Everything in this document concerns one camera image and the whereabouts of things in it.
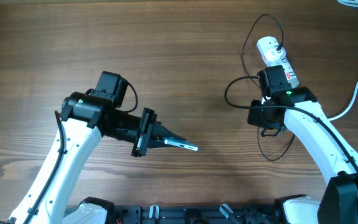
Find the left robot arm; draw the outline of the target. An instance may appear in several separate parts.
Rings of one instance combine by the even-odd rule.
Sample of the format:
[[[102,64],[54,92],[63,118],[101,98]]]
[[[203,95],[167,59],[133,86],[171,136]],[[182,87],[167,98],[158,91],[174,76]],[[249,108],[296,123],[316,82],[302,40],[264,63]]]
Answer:
[[[119,223],[114,203],[100,198],[88,197],[73,213],[65,213],[87,159],[105,136],[131,143],[133,157],[160,147],[198,150],[163,127],[154,110],[144,108],[140,117],[121,111],[131,86],[119,74],[103,72],[95,88],[65,98],[55,112],[58,131],[51,150],[8,223]]]

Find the turquoise screen Galaxy smartphone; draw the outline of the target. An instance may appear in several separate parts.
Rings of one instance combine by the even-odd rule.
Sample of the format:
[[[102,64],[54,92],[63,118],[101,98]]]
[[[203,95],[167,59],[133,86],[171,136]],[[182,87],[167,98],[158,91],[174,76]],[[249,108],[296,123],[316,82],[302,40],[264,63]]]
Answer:
[[[191,151],[198,151],[198,146],[194,145],[191,142],[183,141],[179,139],[173,139],[173,138],[164,138],[164,143],[173,147],[180,147],[183,149],[188,149]]]

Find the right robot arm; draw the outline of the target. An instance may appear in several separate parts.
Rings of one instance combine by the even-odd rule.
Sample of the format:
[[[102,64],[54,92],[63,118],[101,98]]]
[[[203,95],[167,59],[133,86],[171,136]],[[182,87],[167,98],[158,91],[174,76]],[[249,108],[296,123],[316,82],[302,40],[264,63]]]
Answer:
[[[265,101],[253,100],[247,122],[266,130],[291,131],[326,182],[320,201],[305,195],[281,199],[282,223],[358,223],[358,152],[324,114],[305,86],[293,87],[281,65],[257,74]]]

